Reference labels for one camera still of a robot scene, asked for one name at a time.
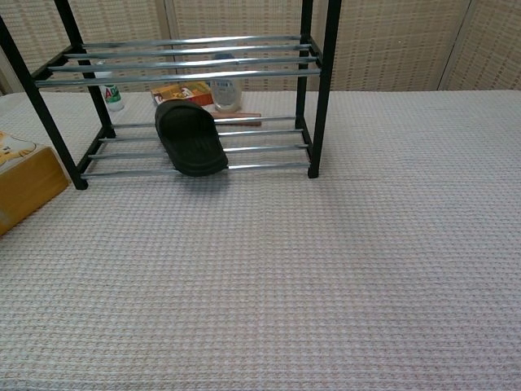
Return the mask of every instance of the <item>black sandal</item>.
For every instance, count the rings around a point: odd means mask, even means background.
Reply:
[[[228,166],[215,121],[197,103],[182,99],[163,102],[155,110],[155,129],[181,173],[202,177]]]

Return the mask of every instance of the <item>orange box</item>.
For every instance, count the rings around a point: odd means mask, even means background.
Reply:
[[[186,99],[201,106],[212,104],[212,91],[204,81],[188,81],[151,90],[156,105],[170,99]]]
[[[0,131],[0,235],[69,184],[55,151]]]

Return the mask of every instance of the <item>cardboard box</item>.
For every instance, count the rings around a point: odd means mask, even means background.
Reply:
[[[212,91],[204,81],[188,81],[151,90],[156,105],[170,99],[186,99],[201,106],[212,104]]]
[[[0,131],[0,235],[69,184],[52,148]]]

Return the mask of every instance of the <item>wicker screen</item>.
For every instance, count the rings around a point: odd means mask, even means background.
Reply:
[[[224,37],[243,35],[284,35],[300,32],[300,0],[166,0],[171,2],[174,19],[174,34],[179,38],[192,37]],[[283,44],[285,42],[255,42],[256,45]],[[241,57],[280,57],[298,55],[298,52],[283,53],[241,53]],[[210,59],[210,56],[200,56],[199,59]],[[188,57],[177,59],[189,60]],[[244,66],[241,69],[275,69],[297,66]],[[205,72],[207,69],[195,69],[187,72]],[[294,90],[294,77],[260,79],[251,78],[243,81],[245,90]]]
[[[467,3],[345,1],[333,88],[435,90]]]
[[[72,10],[85,42],[110,42],[159,39],[166,19],[160,20],[155,0],[124,0],[104,2],[100,0],[70,0]],[[67,34],[52,0],[0,0],[0,12],[6,21],[20,53],[30,71],[34,71],[53,55],[68,45]],[[114,61],[143,61],[143,58]],[[164,60],[147,58],[147,60]],[[140,71],[118,72],[122,75],[142,74]],[[80,78],[69,73],[53,78]],[[146,83],[120,86],[122,90],[149,90]],[[80,91],[84,89],[59,87],[53,91]]]
[[[449,90],[521,89],[521,2],[475,0]]]
[[[180,37],[298,33],[301,1],[166,0]],[[332,88],[435,90],[467,0],[344,1]],[[327,0],[315,0],[313,35],[322,42]],[[289,80],[251,80],[254,90],[287,90]]]

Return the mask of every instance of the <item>metal shoe rack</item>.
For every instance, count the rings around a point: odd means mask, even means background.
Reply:
[[[336,35],[339,25],[339,14],[341,0],[329,0],[326,16],[326,31],[323,51],[311,37],[311,21],[313,14],[313,0],[303,0],[302,13],[300,20],[300,35],[295,36],[246,36],[246,37],[208,37],[182,40],[160,40],[160,41],[136,41],[136,42],[105,42],[105,43],[84,43],[81,39],[80,30],[77,26],[74,14],[68,0],[55,0],[55,5],[63,22],[63,26],[71,42],[70,46],[63,49],[55,57],[42,65],[37,71],[31,73],[25,65],[15,42],[12,39],[3,19],[0,16],[0,44],[4,50],[11,66],[20,79],[31,103],[33,104],[42,124],[58,152],[63,165],[68,171],[76,189],[84,190],[88,187],[87,180],[96,177],[113,176],[134,176],[150,174],[170,174],[174,169],[142,169],[127,170],[105,173],[87,173],[90,162],[99,159],[128,159],[163,156],[164,152],[150,153],[97,153],[104,143],[141,141],[150,137],[118,137],[118,130],[122,128],[136,128],[154,126],[153,123],[146,124],[112,124],[108,115],[107,108],[100,93],[99,86],[102,84],[123,84],[135,82],[175,82],[187,80],[211,80],[221,77],[225,78],[246,78],[246,77],[298,77],[296,111],[290,116],[255,117],[255,118],[232,118],[216,120],[216,125],[228,125],[237,122],[257,122],[257,121],[291,121],[290,129],[286,130],[243,130],[234,132],[219,132],[220,137],[256,136],[271,134],[302,134],[303,143],[297,145],[282,146],[259,146],[259,147],[236,147],[226,148],[225,152],[277,152],[290,149],[305,149],[309,158],[309,163],[268,163],[250,165],[230,165],[230,170],[240,169],[290,169],[297,167],[308,168],[309,178],[318,176],[320,158],[322,153],[322,140],[326,125],[327,104],[331,87],[331,73],[335,58]],[[279,45],[255,45],[255,42],[281,42]],[[230,43],[247,42],[247,46],[227,46]],[[172,49],[163,50],[136,50],[132,52],[103,52],[89,53],[90,49],[106,49],[117,47],[144,47],[144,46],[167,46]],[[186,49],[185,46],[196,46]],[[183,62],[161,62],[161,63],[123,63],[123,64],[103,64],[91,65],[90,59],[115,59],[132,56],[169,56],[169,55],[208,55],[215,53],[240,53],[240,52],[266,52],[266,51],[286,51],[295,52],[294,56],[284,57],[259,57],[244,59],[216,59],[216,60],[197,60]],[[68,61],[77,61],[78,65],[69,64]],[[140,77],[113,77],[96,79],[94,72],[111,71],[122,69],[179,69],[179,68],[219,68],[238,65],[253,64],[295,64],[294,70],[252,70],[252,71],[232,71],[232,72],[206,72],[196,74],[172,74],[172,75],[150,75]],[[316,64],[316,68],[310,68],[310,64]],[[71,80],[48,80],[55,72],[81,72],[83,79]],[[319,76],[320,85],[318,89],[317,115],[313,140],[310,137],[308,126],[304,119],[304,104],[306,95],[306,81],[309,76]],[[96,134],[94,140],[81,158],[78,164],[74,162],[63,138],[49,112],[41,94],[40,89],[56,86],[88,86],[90,96],[101,121],[101,129]]]

